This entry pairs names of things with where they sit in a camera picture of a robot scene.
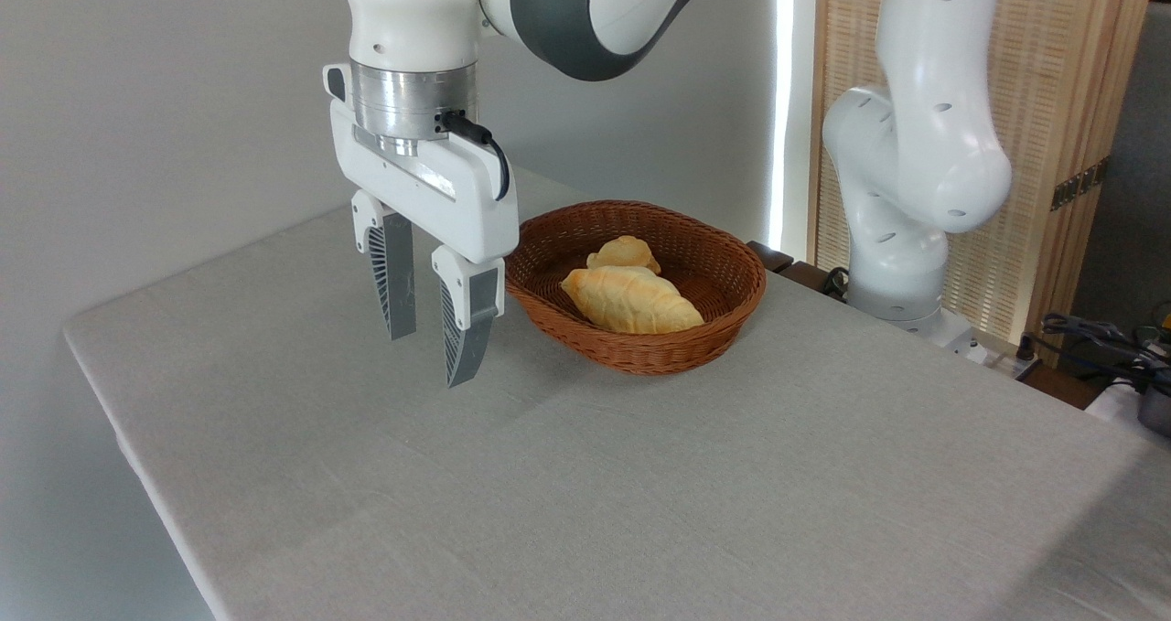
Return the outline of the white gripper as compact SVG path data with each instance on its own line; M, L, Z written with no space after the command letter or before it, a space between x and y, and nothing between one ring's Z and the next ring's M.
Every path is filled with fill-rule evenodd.
M461 125L477 120L474 64L396 71L327 64L333 142L351 197L355 243L372 271L389 337L415 333L415 225L444 245L440 280L445 378L474 378L504 314L505 262L519 240L509 163Z

